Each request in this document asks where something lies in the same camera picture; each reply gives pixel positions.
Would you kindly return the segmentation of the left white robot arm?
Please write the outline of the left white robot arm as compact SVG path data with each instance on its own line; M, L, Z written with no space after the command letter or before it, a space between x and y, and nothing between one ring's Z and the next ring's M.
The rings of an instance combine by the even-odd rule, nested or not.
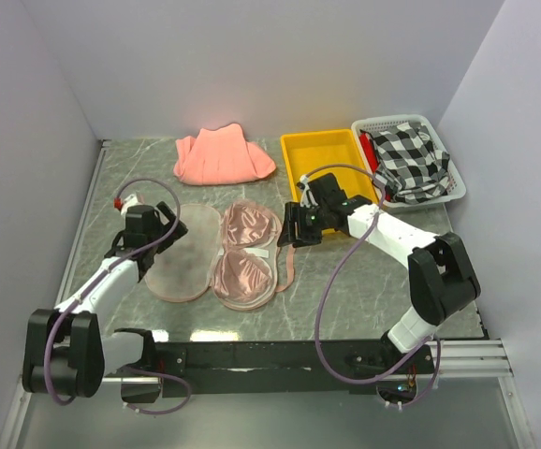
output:
M92 397L109 373L106 352L129 348L126 366L138 376L152 373L158 353L151 332L121 330L110 339L99 321L111 313L153 266L157 255L184 237L187 226L167 203L115 201L124 228L113 238L94 275L54 309L37 309L28 319L22 387L48 394L62 405Z

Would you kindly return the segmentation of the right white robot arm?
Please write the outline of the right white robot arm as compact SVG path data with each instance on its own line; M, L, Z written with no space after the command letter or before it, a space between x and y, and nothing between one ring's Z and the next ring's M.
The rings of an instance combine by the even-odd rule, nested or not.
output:
M481 287L461 238L414 227L361 195L348 196L332 173L300 177L301 198L285 205L281 247L321 243L326 230L368 243L406 268L411 305L385 334L383 366L402 372L414 361L414 350L433 337L453 314L476 300Z

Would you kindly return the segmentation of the pink mesh laundry bag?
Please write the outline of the pink mesh laundry bag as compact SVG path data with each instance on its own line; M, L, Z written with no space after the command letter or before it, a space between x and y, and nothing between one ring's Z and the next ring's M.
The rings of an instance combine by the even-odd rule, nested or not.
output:
M182 208L188 233L157 255L145 275L149 290L167 302L183 303L212 291L212 271L221 248L224 212L202 204Z

